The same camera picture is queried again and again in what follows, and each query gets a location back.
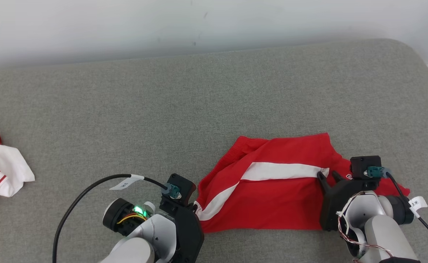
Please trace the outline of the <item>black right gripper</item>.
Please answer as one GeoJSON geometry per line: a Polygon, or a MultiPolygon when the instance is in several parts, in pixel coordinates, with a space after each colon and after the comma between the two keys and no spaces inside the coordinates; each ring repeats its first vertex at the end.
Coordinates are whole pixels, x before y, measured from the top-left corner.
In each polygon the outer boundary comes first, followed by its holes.
{"type": "Polygon", "coordinates": [[[321,171],[317,179],[323,191],[323,203],[320,213],[320,226],[324,231],[338,230],[337,211],[341,211],[348,200],[360,191],[375,190],[376,180],[344,180],[339,173],[332,173],[336,184],[331,187],[327,177],[321,171]]]}

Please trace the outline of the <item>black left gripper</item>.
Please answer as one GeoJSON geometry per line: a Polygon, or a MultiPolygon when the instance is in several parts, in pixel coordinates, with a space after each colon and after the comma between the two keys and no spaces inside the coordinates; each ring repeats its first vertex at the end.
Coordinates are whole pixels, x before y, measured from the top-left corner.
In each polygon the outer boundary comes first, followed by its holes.
{"type": "Polygon", "coordinates": [[[170,263],[195,263],[204,243],[197,205],[187,206],[169,199],[162,199],[159,208],[173,218],[177,231],[177,244],[170,263]]]}

